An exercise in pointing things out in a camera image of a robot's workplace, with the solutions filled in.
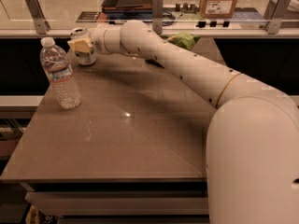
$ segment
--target white bottle cap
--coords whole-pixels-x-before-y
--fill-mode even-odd
[[[49,48],[55,45],[55,41],[52,37],[44,37],[41,39],[40,43],[44,48]]]

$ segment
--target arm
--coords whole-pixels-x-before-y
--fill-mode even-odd
[[[219,109],[206,140],[211,223],[299,223],[299,113],[287,94],[163,41],[142,21],[103,23],[92,41],[100,53],[157,61]]]

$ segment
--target can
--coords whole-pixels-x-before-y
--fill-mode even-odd
[[[80,38],[90,39],[90,32],[85,27],[75,28],[71,32],[71,39],[76,40]],[[90,52],[80,52],[75,50],[75,55],[77,57],[78,63],[82,66],[92,65],[96,61],[94,48],[92,47]]]

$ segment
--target green object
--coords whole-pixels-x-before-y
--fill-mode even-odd
[[[171,44],[187,50],[191,50],[198,40],[199,37],[195,37],[188,33],[179,33],[167,38],[167,41]]]

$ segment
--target bottle label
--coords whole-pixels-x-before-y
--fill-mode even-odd
[[[66,67],[55,70],[55,71],[47,71],[48,78],[50,82],[64,82],[73,76],[73,69],[71,64],[67,65]]]

